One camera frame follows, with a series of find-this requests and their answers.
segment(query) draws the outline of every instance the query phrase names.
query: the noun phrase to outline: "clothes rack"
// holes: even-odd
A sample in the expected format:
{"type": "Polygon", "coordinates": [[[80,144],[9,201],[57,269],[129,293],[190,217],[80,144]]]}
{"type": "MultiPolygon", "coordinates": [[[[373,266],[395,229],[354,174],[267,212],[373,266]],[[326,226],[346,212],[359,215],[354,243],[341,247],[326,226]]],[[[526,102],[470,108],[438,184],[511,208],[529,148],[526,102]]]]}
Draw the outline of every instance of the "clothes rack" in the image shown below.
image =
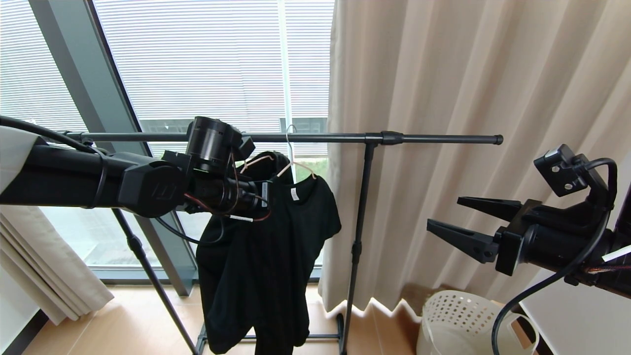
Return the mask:
{"type": "MultiPolygon", "coordinates": [[[[66,133],[70,138],[76,140],[85,141],[187,141],[185,133],[66,133]]],[[[346,355],[346,345],[348,343],[348,332],[351,322],[351,311],[353,308],[353,298],[355,296],[355,284],[357,282],[357,270],[360,261],[360,255],[362,254],[362,232],[363,221],[366,211],[366,202],[368,199],[368,187],[370,182],[370,171],[372,168],[372,159],[374,156],[375,148],[379,145],[397,145],[402,143],[469,143],[469,144],[502,144],[504,138],[501,135],[494,136],[473,136],[473,135],[406,135],[393,131],[382,131],[380,133],[291,133],[285,135],[284,133],[259,133],[249,135],[254,142],[271,142],[271,143],[363,143],[365,145],[363,156],[363,171],[362,171],[362,187],[359,196],[359,206],[357,210],[357,224],[355,226],[355,240],[351,247],[351,275],[350,283],[348,286],[348,298],[346,302],[346,314],[338,314],[336,321],[338,324],[338,333],[336,334],[312,334],[309,335],[309,339],[337,339],[339,342],[339,353],[346,355]]],[[[139,245],[139,241],[136,242],[129,226],[127,226],[124,219],[118,218],[117,220],[121,224],[124,232],[127,235],[129,247],[134,251],[134,254],[139,260],[144,257],[144,253],[139,253],[138,249],[142,250],[139,245]]],[[[177,325],[182,337],[186,341],[187,345],[191,349],[193,354],[201,354],[203,347],[206,343],[206,329],[202,326],[199,333],[197,345],[192,346],[192,340],[184,330],[184,326],[179,317],[175,313],[173,306],[165,295],[164,289],[160,284],[157,277],[153,273],[148,262],[141,264],[149,276],[153,287],[156,289],[163,304],[169,311],[169,314],[173,318],[173,321],[177,325]]],[[[244,339],[255,339],[256,336],[249,335],[244,339]]]]}

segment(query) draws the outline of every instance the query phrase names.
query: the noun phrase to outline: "curtain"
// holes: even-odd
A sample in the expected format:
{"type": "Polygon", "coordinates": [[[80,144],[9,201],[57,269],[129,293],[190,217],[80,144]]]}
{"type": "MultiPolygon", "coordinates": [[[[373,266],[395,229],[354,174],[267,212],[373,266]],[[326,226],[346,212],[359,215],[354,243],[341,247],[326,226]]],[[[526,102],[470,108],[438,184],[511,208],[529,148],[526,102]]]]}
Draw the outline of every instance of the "curtain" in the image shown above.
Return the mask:
{"type": "MultiPolygon", "coordinates": [[[[377,147],[355,305],[393,309],[409,285],[506,302],[538,268],[512,277],[425,228],[428,218],[493,234],[500,221],[458,196],[564,207],[533,166],[566,143],[590,159],[631,150],[628,1],[337,1],[331,36],[331,132],[495,135],[504,144],[377,147]]],[[[330,145],[342,231],[325,245],[320,292],[346,299],[363,145],[330,145]]]]}
{"type": "Polygon", "coordinates": [[[38,207],[2,206],[0,242],[2,268],[56,325],[114,298],[38,207]]]}

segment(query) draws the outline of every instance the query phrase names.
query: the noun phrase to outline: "tile grout line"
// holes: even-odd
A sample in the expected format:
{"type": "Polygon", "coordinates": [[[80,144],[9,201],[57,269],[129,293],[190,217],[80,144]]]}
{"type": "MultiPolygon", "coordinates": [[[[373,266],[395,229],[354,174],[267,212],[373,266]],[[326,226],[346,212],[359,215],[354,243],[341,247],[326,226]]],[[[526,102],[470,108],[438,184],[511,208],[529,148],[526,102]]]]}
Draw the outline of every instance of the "tile grout line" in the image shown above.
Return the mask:
{"type": "Polygon", "coordinates": [[[94,313],[94,315],[92,316],[92,318],[90,318],[90,321],[88,322],[88,324],[85,325],[85,328],[83,328],[83,330],[81,331],[81,333],[79,334],[79,336],[77,337],[77,339],[74,341],[74,344],[70,347],[70,350],[68,350],[68,355],[70,355],[70,353],[73,351],[74,347],[77,345],[77,343],[79,342],[79,339],[81,339],[81,337],[83,336],[83,333],[85,333],[86,329],[88,329],[88,327],[90,326],[90,324],[92,324],[92,321],[94,320],[94,318],[97,316],[98,312],[100,310],[96,311],[94,313]]]}
{"type": "Polygon", "coordinates": [[[377,318],[375,317],[375,312],[372,312],[372,322],[375,324],[375,331],[377,332],[377,340],[379,340],[379,349],[381,350],[381,355],[386,355],[384,353],[384,346],[381,344],[381,334],[379,332],[379,326],[377,325],[377,318]]]}

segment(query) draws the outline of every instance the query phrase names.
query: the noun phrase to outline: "white plastic basket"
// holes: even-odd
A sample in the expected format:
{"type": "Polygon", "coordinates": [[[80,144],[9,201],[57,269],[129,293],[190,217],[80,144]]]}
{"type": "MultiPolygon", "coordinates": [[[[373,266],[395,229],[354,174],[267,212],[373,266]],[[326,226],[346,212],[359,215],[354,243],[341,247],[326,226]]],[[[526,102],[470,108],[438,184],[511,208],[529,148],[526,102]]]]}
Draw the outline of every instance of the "white plastic basket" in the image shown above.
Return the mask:
{"type": "MultiPolygon", "coordinates": [[[[441,291],[423,306],[422,334],[416,345],[417,355],[489,355],[491,329],[500,311],[491,301],[459,291],[441,291]]],[[[501,354],[532,355],[539,342],[539,332],[525,316],[510,312],[498,333],[501,354]],[[511,327],[519,317],[527,320],[536,334],[524,349],[511,327]]]]}

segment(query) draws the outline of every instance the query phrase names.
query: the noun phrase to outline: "black shirt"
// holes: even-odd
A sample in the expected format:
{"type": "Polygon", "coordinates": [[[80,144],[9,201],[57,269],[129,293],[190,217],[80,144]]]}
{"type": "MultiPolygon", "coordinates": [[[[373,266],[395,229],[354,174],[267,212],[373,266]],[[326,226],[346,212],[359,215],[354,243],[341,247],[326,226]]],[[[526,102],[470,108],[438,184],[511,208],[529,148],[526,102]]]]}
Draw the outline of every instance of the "black shirt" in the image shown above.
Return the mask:
{"type": "MultiPolygon", "coordinates": [[[[275,176],[287,162],[275,154],[274,161],[259,162],[245,173],[254,179],[275,176]]],[[[228,351],[251,327],[257,334],[257,354],[291,354],[309,334],[307,282],[324,241],[341,224],[323,178],[308,177],[297,184],[289,179],[289,170],[272,179],[266,220],[226,220],[225,242],[198,248],[206,331],[216,354],[228,351]]],[[[213,240],[219,228],[213,217],[202,240],[213,240]]]]}

